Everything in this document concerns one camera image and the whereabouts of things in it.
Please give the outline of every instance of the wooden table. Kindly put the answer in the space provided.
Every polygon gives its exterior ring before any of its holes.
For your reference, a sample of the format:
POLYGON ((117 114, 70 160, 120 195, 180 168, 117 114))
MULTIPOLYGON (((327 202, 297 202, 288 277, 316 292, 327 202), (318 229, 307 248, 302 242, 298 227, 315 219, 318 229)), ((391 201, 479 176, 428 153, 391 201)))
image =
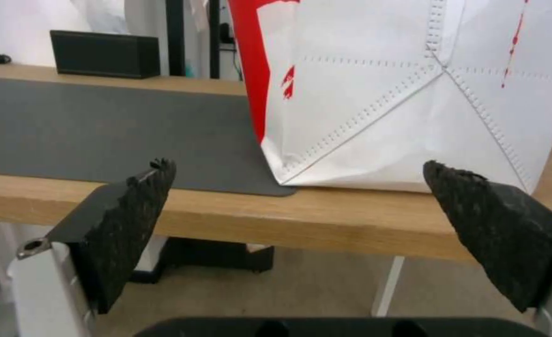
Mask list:
MULTIPOLYGON (((0 77, 244 95, 238 82, 57 75, 0 66, 0 77)), ((0 176, 0 221, 55 225, 98 183, 0 176)), ((535 197, 552 209, 552 154, 535 197)), ((290 197, 172 190, 156 234, 394 256, 472 260, 434 197, 376 190, 300 188, 290 197)))

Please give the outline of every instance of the gray desk mat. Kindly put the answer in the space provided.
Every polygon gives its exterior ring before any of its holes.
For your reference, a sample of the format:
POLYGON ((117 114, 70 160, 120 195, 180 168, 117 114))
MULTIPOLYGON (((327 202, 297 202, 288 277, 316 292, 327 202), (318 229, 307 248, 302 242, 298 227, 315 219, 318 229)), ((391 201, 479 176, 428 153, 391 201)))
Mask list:
POLYGON ((274 180, 246 97, 0 79, 0 175, 113 182, 162 157, 175 188, 295 192, 274 180))

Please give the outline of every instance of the black speaker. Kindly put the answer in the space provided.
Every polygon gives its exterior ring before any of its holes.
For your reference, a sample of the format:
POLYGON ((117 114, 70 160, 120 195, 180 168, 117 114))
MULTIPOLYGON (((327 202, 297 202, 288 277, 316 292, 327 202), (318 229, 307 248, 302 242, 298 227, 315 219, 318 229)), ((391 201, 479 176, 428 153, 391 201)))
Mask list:
POLYGON ((59 74, 144 79, 160 74, 155 37, 51 30, 59 74))

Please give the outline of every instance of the red stripe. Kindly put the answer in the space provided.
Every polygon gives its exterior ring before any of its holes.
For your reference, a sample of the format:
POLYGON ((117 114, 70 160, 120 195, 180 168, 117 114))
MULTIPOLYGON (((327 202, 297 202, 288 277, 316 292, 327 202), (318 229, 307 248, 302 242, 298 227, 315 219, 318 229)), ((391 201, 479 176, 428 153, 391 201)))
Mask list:
POLYGON ((257 9, 278 0, 228 0, 234 21, 234 30, 240 50, 244 85, 257 139, 265 135, 265 107, 270 69, 267 64, 257 9))

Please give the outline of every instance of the black foam pad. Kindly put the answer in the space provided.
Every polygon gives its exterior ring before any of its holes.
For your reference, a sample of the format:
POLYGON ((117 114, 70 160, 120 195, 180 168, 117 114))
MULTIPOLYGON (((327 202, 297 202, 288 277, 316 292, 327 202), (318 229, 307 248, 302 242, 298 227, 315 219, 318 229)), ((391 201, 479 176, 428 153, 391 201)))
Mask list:
POLYGON ((552 282, 552 211, 515 186, 426 162, 424 177, 459 240, 519 311, 552 282))

